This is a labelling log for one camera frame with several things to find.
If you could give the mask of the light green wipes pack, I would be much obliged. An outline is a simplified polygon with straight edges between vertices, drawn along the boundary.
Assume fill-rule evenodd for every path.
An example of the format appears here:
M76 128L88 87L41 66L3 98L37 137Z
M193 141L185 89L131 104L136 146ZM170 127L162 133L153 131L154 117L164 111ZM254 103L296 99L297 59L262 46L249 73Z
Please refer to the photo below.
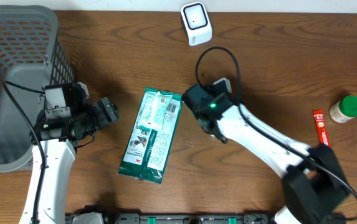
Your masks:
M161 131L167 107L172 99L172 95L164 95L160 91L146 92L145 105L138 122L139 127Z

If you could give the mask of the green 3M product pouch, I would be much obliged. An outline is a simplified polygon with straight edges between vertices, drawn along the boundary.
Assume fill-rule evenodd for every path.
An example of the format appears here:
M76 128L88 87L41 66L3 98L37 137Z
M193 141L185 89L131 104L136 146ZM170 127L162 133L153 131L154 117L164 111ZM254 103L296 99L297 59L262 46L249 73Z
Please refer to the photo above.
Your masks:
M144 115L149 116L155 96L164 112L161 128L145 126ZM118 173L136 179L161 184L181 114L181 95L169 91L145 88L129 141Z

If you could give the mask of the red Nescafe stick box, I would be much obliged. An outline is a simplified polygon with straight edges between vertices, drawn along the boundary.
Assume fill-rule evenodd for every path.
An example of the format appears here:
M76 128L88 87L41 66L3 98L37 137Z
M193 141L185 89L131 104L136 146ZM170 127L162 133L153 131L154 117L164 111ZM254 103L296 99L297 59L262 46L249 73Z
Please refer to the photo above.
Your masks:
M330 147L331 144L327 133L323 111L313 110L312 113L315 120L315 125L320 143Z

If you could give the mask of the green lid white jar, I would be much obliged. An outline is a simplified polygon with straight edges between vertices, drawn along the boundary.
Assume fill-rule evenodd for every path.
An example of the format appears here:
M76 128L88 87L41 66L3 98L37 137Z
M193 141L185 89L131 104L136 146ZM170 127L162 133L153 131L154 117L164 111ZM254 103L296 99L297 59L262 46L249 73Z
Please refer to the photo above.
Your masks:
M345 123L357 117L357 96L348 95L330 108L330 116L337 123Z

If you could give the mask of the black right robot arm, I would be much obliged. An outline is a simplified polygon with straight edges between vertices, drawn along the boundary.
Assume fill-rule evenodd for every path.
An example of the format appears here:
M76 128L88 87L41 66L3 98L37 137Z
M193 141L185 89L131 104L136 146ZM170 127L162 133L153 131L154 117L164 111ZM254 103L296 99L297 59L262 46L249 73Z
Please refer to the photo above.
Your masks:
M223 87L208 90L194 85L182 101L199 126L226 143L233 140L264 161L282 180L285 206L275 223L334 223L344 216L333 212L350 191L332 148L310 147L291 139L256 118Z

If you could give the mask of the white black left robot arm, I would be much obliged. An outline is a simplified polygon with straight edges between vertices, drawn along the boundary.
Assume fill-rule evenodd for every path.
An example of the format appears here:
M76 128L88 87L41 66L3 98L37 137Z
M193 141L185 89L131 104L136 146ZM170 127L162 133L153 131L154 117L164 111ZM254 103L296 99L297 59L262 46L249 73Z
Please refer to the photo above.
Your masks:
M33 165L21 223L64 223L78 142L119 119L107 97L89 104L81 82L48 85L44 93L45 108L31 126Z

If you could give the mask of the white cube barcode scanner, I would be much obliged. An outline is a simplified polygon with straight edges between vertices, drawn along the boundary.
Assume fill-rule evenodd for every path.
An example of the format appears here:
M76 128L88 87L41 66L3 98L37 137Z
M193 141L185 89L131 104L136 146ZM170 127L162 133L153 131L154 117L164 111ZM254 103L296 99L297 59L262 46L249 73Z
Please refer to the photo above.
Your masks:
M192 2L181 8L181 22L190 46L200 45L212 39L212 25L202 2Z

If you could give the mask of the grey plastic shopping basket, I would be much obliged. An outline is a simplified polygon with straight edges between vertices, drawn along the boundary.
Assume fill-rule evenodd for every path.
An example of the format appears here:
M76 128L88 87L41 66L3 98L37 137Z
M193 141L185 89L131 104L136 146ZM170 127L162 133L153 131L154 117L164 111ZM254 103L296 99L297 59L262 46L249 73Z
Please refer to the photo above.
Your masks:
M3 87L31 123L46 107L45 86L70 83L74 72L59 40L59 20L44 6L0 6L0 172L29 170L30 130Z

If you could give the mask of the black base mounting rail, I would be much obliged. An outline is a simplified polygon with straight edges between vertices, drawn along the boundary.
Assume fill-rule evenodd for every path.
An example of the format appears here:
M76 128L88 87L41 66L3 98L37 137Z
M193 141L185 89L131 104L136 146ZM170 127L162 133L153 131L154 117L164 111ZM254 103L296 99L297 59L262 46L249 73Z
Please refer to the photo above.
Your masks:
M65 216L65 224L108 223L108 224L299 224L290 215L269 215L266 213L245 213L237 215L140 215L119 213L72 214Z

